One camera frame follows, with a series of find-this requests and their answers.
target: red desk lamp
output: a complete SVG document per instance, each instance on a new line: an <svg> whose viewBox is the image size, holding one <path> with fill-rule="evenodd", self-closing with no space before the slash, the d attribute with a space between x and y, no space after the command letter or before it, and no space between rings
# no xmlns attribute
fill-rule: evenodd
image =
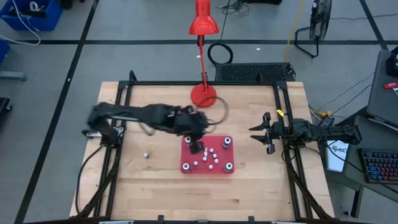
<svg viewBox="0 0 398 224"><path fill-rule="evenodd" d="M207 85L205 62L203 61L203 44L205 35L217 34L219 30L216 21L210 15L210 0L196 0L195 7L197 16L189 28L189 34L198 36L203 84L199 84L192 89L191 100L194 105L206 108L213 105L217 94L211 85Z"/></svg>

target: rgb keyboard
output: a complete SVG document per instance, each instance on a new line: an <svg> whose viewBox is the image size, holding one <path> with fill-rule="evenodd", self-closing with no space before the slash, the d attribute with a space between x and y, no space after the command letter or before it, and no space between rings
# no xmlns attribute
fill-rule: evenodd
<svg viewBox="0 0 398 224"><path fill-rule="evenodd" d="M358 149L359 159L369 183L398 184L398 150Z"/></svg>

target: fan stand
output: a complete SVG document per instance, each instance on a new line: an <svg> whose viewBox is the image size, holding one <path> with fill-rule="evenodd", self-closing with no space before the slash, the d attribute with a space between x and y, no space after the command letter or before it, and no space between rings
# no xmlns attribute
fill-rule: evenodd
<svg viewBox="0 0 398 224"><path fill-rule="evenodd" d="M311 58L315 58L315 57L317 57L317 56L319 55L319 37L316 37L316 38L315 38L315 44L317 45L317 54L316 54L316 55L311 54L311 53L308 52L307 50L305 50L305 49L303 49L302 47L300 47L300 46L297 45L297 35L299 34L299 32L304 31L304 30L308 30L309 28L310 28L310 27L306 27L306 28L301 28L301 29L296 30L294 45L295 45L298 49L300 49L300 50L302 50L304 53L306 53L307 55L311 56Z"/></svg>

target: blue crate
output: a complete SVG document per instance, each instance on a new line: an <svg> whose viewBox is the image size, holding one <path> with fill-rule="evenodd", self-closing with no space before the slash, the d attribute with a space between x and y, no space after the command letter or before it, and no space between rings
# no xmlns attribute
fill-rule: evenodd
<svg viewBox="0 0 398 224"><path fill-rule="evenodd" d="M0 65L1 62L4 60L4 58L6 57L6 54L9 49L10 46L8 46L8 44L5 43L4 41L0 40Z"/></svg>
<svg viewBox="0 0 398 224"><path fill-rule="evenodd" d="M31 1L32 0L15 0L19 10L25 7L29 7L29 3ZM30 24L40 31L54 30L62 14L62 8L59 5L58 1L57 0L34 0L34 1L39 5L39 7L47 6L45 10L47 16L31 17L29 19ZM22 22L19 20L17 16L8 16L9 11L13 8L14 8L14 3L12 2L12 0L7 0L7 2L0 11L0 19L3 19L14 30L28 30L22 24ZM29 22L27 21L28 17L21 16L21 18L27 26L30 26Z"/></svg>

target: white paper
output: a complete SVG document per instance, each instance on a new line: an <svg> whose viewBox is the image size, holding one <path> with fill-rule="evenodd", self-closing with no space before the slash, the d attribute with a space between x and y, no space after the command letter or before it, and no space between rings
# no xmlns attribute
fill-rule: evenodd
<svg viewBox="0 0 398 224"><path fill-rule="evenodd" d="M328 141L330 149L340 158L346 159L348 144L342 141ZM326 168L328 170L342 172L344 167L344 161L337 158L329 149L326 149Z"/></svg>

